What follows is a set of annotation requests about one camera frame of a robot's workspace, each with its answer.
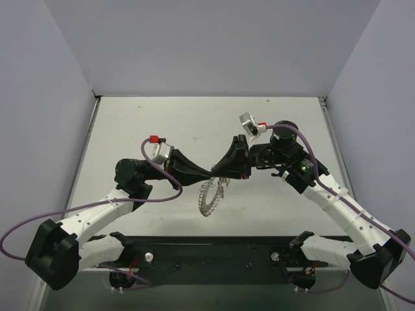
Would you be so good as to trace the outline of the metal disc keyring holder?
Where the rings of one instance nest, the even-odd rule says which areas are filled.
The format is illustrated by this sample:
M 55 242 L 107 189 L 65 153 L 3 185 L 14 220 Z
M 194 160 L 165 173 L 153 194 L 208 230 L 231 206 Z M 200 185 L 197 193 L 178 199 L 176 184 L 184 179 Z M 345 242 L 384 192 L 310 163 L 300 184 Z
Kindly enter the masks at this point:
M 200 187 L 198 196 L 198 210 L 202 216 L 208 217 L 224 199 L 225 188 L 230 184 L 229 178 L 210 178 Z

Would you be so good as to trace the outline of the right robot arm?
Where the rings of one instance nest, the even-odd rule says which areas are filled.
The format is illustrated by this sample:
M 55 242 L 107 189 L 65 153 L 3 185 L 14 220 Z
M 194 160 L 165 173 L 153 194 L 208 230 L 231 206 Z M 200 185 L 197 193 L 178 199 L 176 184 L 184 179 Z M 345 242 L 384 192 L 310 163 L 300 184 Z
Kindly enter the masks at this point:
M 293 254 L 307 261 L 326 262 L 349 270 L 363 285 L 378 289 L 402 263 L 410 250 L 410 236 L 402 229 L 393 231 L 377 221 L 341 187 L 290 121 L 274 125 L 242 123 L 250 137 L 272 131 L 267 144 L 249 147 L 246 137 L 235 136 L 226 155 L 212 168 L 218 178 L 248 179 L 252 168 L 275 168 L 277 177 L 321 208 L 350 242 L 333 240 L 305 231 L 290 243 Z

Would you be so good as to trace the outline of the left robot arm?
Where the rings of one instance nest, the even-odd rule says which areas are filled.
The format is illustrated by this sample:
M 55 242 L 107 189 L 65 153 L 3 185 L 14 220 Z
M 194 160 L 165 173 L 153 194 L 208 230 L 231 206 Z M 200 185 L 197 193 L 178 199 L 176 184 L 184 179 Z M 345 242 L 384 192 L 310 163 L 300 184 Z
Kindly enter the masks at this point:
M 184 186 L 210 177 L 210 171 L 171 147 L 164 156 L 122 159 L 115 166 L 115 188 L 98 202 L 74 208 L 73 216 L 59 222 L 44 221 L 24 262 L 53 290 L 65 287 L 78 272 L 105 262 L 127 266 L 136 254 L 132 242 L 120 233 L 97 233 L 144 203 L 153 202 L 148 180 L 167 180 L 181 194 Z

